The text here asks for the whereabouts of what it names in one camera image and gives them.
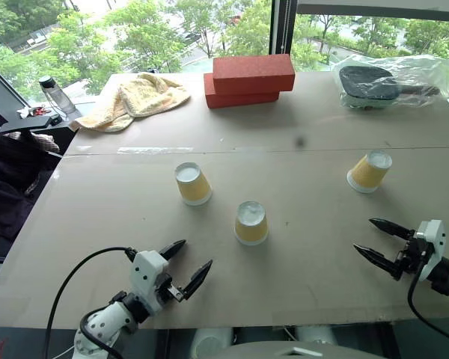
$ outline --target tabletop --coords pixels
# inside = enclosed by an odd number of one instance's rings
[[[193,77],[177,76],[183,83]],[[316,81],[319,92],[318,78],[329,90],[313,107],[307,96],[315,93],[301,87]],[[188,245],[171,261],[175,284],[185,284],[209,259],[213,266],[189,301],[170,304],[145,327],[413,317],[406,304],[411,278],[405,275],[396,282],[362,258],[352,244],[393,258],[403,242],[379,232],[368,218],[413,228],[436,218],[445,223],[449,257],[448,104],[415,109],[421,113],[419,121],[408,109],[401,110],[406,116],[394,108],[351,111],[335,105],[333,86],[329,74],[298,74],[295,90],[283,93],[274,104],[218,111],[206,108],[202,90],[195,93],[190,88],[191,101],[166,115],[133,123],[120,134],[87,133],[93,139],[92,151],[69,149],[1,268],[0,326],[45,327],[62,280],[92,251],[111,245],[159,250],[178,239],[186,239]],[[309,111],[296,112],[294,102],[308,103]],[[325,116],[317,108],[323,106],[333,115]],[[175,142],[180,139],[175,128],[169,128],[169,136],[158,132],[165,131],[158,119],[169,125],[172,114],[183,128],[190,126],[181,130],[189,143]],[[132,137],[134,128],[139,134]],[[84,143],[83,133],[74,140],[75,148]],[[210,140],[223,134],[223,141]],[[296,147],[297,135],[307,139],[303,147]],[[148,144],[143,138],[155,142]],[[116,151],[181,146],[200,150]],[[387,147],[393,167],[376,192],[360,194],[346,183],[346,172],[368,146]],[[213,187],[211,200],[199,207],[182,202],[174,180],[175,167],[190,161],[201,166]],[[245,200],[262,203],[269,220],[269,238],[257,247],[243,246],[233,235],[236,208]],[[76,328],[84,313],[129,289],[130,269],[123,254],[93,259],[65,290],[54,327]],[[449,298],[430,290],[428,283],[418,286],[415,303],[425,316],[449,316]]]
[[[135,120],[126,131],[104,135],[82,129],[67,155],[116,153],[243,152],[449,146],[449,104],[362,111],[344,107],[330,72],[297,73],[292,92],[276,102],[210,110],[203,74],[171,76],[190,92],[173,111]],[[135,74],[113,75],[102,98]]]

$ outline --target window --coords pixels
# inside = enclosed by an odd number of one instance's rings
[[[74,101],[113,73],[211,72],[212,58],[265,55],[271,0],[0,0],[0,73],[29,103],[53,76]]]
[[[334,7],[316,5],[303,8],[300,5],[297,7],[298,12],[312,10],[315,13],[296,14],[291,58],[297,70],[330,70],[333,64],[354,54],[372,58],[431,54],[449,59],[449,21],[334,15],[318,13],[318,10],[346,13],[349,8],[338,5]],[[357,7],[350,13],[359,13],[359,11],[366,13],[370,9]],[[393,16],[419,15],[416,10],[377,11],[384,14],[392,12],[394,12]],[[449,13],[442,16],[449,18]]]

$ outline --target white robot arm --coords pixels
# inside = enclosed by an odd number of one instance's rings
[[[130,293],[119,292],[107,307],[88,313],[80,322],[73,341],[73,359],[106,359],[112,355],[121,359],[113,345],[122,330],[133,333],[148,316],[155,316],[167,302],[188,299],[203,283],[210,270],[210,260],[192,276],[182,289],[173,286],[171,276],[165,271],[168,260],[185,244],[178,241],[157,251],[142,251],[132,258]]]
[[[403,239],[405,245],[393,262],[374,249],[354,245],[363,257],[387,271],[395,280],[399,280],[404,272],[417,274],[419,281],[427,279],[435,291],[449,295],[449,259],[443,257],[447,237],[442,221],[422,221],[417,230],[408,230],[381,218],[369,221],[383,232]]]

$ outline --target water bottle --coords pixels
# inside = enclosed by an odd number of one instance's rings
[[[63,90],[58,86],[56,81],[51,76],[40,77],[38,80],[42,91],[45,93],[47,98],[51,97],[57,106],[65,113],[71,114],[76,111],[76,107],[73,102],[70,101],[68,96],[63,92]]]

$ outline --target towel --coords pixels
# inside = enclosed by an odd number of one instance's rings
[[[136,79],[120,84],[89,115],[75,122],[79,127],[102,132],[121,131],[137,117],[170,110],[188,98],[182,85],[153,73],[139,73]]]

